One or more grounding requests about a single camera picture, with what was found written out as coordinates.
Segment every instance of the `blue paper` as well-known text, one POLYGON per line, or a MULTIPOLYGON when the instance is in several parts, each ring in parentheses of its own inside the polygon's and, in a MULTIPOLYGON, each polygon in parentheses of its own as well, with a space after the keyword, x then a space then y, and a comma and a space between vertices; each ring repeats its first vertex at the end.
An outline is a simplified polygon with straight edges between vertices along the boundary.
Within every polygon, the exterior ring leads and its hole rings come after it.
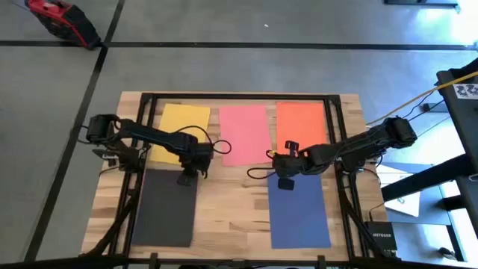
POLYGON ((273 249, 331 247, 322 180, 298 174, 293 191, 279 189, 277 175, 267 180, 273 249))

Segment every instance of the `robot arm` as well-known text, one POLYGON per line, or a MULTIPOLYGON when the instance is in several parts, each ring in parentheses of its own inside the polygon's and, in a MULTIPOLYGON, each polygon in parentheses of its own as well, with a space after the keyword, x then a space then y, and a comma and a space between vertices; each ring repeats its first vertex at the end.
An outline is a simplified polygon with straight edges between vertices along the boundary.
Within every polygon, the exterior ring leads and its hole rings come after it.
POLYGON ((293 190, 294 181, 289 177, 298 173, 323 173, 337 158, 341 158, 345 171, 353 172, 363 167, 365 160, 380 156, 387 148, 401 149, 411 146, 416 140, 417 135, 408 120, 387 118, 381 125, 339 143, 313 145, 298 150, 298 143, 287 141, 285 147, 291 153, 274 153, 272 166, 279 176, 279 188, 293 190))
POLYGON ((211 143, 198 143, 195 136, 183 132, 163 132, 143 126, 129 119, 120 119, 115 114, 100 114, 91 117, 86 139, 106 150, 94 149, 100 158, 118 157, 119 166, 127 172, 135 173, 141 169, 140 150, 126 146, 121 140, 134 138, 163 146, 168 152, 179 156, 184 168, 178 183, 189 185, 197 176, 197 171, 207 177, 214 148, 211 143))

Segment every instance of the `sticker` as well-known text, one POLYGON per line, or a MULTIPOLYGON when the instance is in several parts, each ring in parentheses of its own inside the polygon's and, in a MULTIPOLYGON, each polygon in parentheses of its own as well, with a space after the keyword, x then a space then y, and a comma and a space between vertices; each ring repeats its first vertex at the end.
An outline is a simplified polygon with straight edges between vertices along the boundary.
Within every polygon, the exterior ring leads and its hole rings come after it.
POLYGON ((478 84, 454 84, 453 89, 459 99, 478 99, 478 84))

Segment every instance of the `wooden table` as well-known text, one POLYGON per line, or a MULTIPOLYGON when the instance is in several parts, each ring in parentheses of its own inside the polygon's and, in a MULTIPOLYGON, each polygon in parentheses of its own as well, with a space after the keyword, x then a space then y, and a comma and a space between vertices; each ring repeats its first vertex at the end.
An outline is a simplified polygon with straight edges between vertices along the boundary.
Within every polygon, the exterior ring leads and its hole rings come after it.
MULTIPOLYGON (((140 96, 141 92, 122 93, 117 110, 119 117, 136 120, 140 96)), ((213 141, 220 139, 218 109, 220 106, 266 105, 273 149, 276 148, 275 100, 160 99, 156 106, 153 126, 159 125, 164 104, 168 102, 210 107, 211 116, 207 131, 213 141)), ((350 137, 365 131, 359 96, 342 94, 341 102, 347 136, 350 137)), ((340 139, 337 117, 335 114, 332 114, 332 117, 335 123, 336 137, 340 139)), ((148 161, 146 167, 179 169, 178 166, 152 161, 148 161)), ((375 169, 371 165, 368 165, 367 168, 375 169)), ((180 248, 131 245, 130 257, 149 258, 150 253, 158 253, 162 259, 314 261, 317 260, 317 256, 323 255, 327 261, 348 261, 335 171, 332 166, 322 174, 327 222, 332 242, 332 247, 324 249, 273 250, 271 248, 267 181, 249 179, 246 175, 247 169, 249 166, 223 167, 221 155, 215 155, 209 168, 208 178, 199 180, 191 246, 180 248)), ((362 215, 364 219, 367 219, 368 211, 383 202, 382 193, 377 178, 373 174, 359 173, 357 178, 362 215)), ((82 252, 91 250, 113 223, 122 179, 123 172, 117 170, 103 173, 100 176, 92 214, 81 248, 82 252)), ((373 217, 374 220, 386 221, 385 207, 374 209, 373 217)), ((358 233, 353 222, 350 222, 355 252, 357 256, 360 256, 358 233)), ((122 246, 122 236, 119 238, 119 243, 122 246)))

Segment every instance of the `pink paper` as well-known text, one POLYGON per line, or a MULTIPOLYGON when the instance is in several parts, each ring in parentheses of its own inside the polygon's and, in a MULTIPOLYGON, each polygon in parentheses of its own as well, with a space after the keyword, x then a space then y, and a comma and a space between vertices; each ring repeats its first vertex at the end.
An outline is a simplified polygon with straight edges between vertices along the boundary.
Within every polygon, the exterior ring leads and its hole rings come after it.
MULTIPOLYGON (((223 155, 224 166, 271 162, 266 156, 271 142, 265 105, 221 107, 219 124, 221 139, 232 145, 232 151, 223 155)), ((223 151, 228 149, 223 143, 223 151)))

